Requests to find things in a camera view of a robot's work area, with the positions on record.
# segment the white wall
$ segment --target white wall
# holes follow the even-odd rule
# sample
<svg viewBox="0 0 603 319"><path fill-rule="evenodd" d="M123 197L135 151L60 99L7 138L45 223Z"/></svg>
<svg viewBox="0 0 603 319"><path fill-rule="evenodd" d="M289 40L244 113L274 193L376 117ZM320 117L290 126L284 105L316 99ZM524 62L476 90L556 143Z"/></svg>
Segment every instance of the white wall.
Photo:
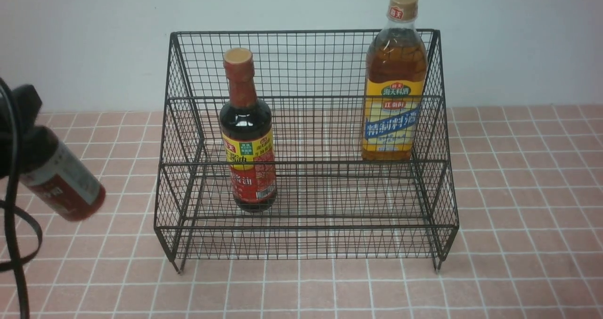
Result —
<svg viewBox="0 0 603 319"><path fill-rule="evenodd" d="M388 0L0 0L0 75L47 111L162 108L168 35L380 28ZM603 102L603 3L420 0L448 104ZM130 103L123 96L128 95Z"/></svg>

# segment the wire mesh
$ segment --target wire mesh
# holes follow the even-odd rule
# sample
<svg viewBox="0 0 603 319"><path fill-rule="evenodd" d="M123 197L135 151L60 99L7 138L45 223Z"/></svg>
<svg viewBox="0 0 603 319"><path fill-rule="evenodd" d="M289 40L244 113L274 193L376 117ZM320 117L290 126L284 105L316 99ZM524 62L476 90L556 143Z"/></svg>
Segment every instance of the wire mesh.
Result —
<svg viewBox="0 0 603 319"><path fill-rule="evenodd" d="M430 257L441 267L459 223L440 34L420 30L428 76L411 160L366 162L364 56L377 32L171 35L155 232L177 270L189 258ZM235 205L220 135L232 47L254 53L273 112L278 196L259 214Z"/></svg>

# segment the countertop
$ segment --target countertop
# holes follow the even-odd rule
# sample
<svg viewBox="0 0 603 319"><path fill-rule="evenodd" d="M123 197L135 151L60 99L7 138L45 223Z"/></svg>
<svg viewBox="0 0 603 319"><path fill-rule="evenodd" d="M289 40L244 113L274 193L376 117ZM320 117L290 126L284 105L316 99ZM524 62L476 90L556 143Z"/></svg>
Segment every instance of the countertop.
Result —
<svg viewBox="0 0 603 319"><path fill-rule="evenodd" d="M428 259L335 259L188 261L177 275L153 232L161 121L39 117L108 194L99 213L68 223L20 188L18 204L45 229L26 266L34 318L602 317L603 105L448 110L461 231L439 274ZM17 232L32 250L32 231ZM17 311L13 276L0 274L0 315Z"/></svg>

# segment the yellow bottle label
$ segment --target yellow bottle label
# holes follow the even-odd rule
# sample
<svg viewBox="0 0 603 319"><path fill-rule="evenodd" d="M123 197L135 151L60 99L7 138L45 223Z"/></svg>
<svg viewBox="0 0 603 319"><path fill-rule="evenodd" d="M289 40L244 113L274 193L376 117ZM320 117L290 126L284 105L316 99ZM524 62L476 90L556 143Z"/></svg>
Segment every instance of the yellow bottle label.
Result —
<svg viewBox="0 0 603 319"><path fill-rule="evenodd" d="M274 164L241 164L273 162L272 130L265 136L247 141L231 139L222 134L226 148L226 161L230 165L233 193L248 202L259 202L276 191Z"/></svg>
<svg viewBox="0 0 603 319"><path fill-rule="evenodd" d="M424 81L367 80L362 147L366 151L410 151Z"/></svg>

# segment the tan bottle cap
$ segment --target tan bottle cap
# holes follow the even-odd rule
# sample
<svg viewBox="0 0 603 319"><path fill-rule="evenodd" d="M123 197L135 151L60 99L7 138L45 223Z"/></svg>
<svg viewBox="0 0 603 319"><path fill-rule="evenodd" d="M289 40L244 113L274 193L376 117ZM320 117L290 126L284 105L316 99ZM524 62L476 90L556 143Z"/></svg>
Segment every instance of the tan bottle cap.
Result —
<svg viewBox="0 0 603 319"><path fill-rule="evenodd" d="M387 17L393 21L411 21L416 18L418 0L390 0Z"/></svg>
<svg viewBox="0 0 603 319"><path fill-rule="evenodd" d="M253 54L247 48L232 48L224 53L226 77L232 81L247 81L254 75Z"/></svg>

